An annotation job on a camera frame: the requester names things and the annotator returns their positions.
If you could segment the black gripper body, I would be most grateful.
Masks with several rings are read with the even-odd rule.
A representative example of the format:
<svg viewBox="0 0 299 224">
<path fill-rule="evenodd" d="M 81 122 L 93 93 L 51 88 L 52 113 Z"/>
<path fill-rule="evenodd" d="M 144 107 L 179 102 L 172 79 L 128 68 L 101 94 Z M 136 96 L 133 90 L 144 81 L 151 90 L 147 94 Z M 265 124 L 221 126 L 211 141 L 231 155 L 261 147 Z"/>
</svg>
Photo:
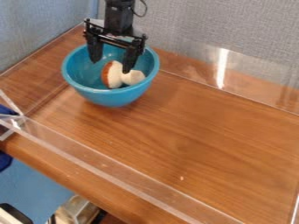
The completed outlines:
<svg viewBox="0 0 299 224">
<path fill-rule="evenodd" d="M 147 35 L 133 27 L 129 27 L 123 32 L 111 31 L 108 28 L 104 27 L 103 20 L 87 17 L 84 19 L 84 32 L 83 32 L 85 40 L 88 33 L 92 34 L 93 36 L 97 36 L 103 44 L 108 44 L 123 49 L 127 49 L 131 42 L 137 40 L 141 42 L 141 49 L 144 53 Z"/>
</svg>

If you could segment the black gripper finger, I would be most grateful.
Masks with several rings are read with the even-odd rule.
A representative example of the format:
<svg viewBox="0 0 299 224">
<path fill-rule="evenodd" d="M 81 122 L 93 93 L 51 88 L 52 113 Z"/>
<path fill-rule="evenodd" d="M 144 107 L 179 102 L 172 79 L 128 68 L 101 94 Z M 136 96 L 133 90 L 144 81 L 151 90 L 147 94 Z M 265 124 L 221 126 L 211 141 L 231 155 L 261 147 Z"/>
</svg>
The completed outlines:
<svg viewBox="0 0 299 224">
<path fill-rule="evenodd" d="M 141 42 L 135 40 L 131 42 L 128 48 L 125 49 L 124 59 L 123 59 L 123 73 L 127 74 L 133 68 L 137 57 L 143 53 Z"/>
<path fill-rule="evenodd" d="M 93 63 L 97 63 L 103 57 L 103 42 L 97 36 L 87 34 L 88 56 Z"/>
</svg>

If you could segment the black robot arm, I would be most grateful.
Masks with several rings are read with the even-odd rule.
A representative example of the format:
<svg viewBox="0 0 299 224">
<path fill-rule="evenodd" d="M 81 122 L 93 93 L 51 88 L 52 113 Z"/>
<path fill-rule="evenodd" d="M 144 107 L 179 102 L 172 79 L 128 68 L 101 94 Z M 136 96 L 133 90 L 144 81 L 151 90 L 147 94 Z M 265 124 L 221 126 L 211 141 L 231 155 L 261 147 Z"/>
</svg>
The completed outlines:
<svg viewBox="0 0 299 224">
<path fill-rule="evenodd" d="M 147 36 L 133 28 L 136 0 L 105 0 L 105 16 L 101 24 L 89 17 L 84 19 L 84 38 L 88 57 L 93 63 L 103 58 L 104 45 L 125 50 L 123 56 L 123 73 L 128 74 L 145 50 Z"/>
</svg>

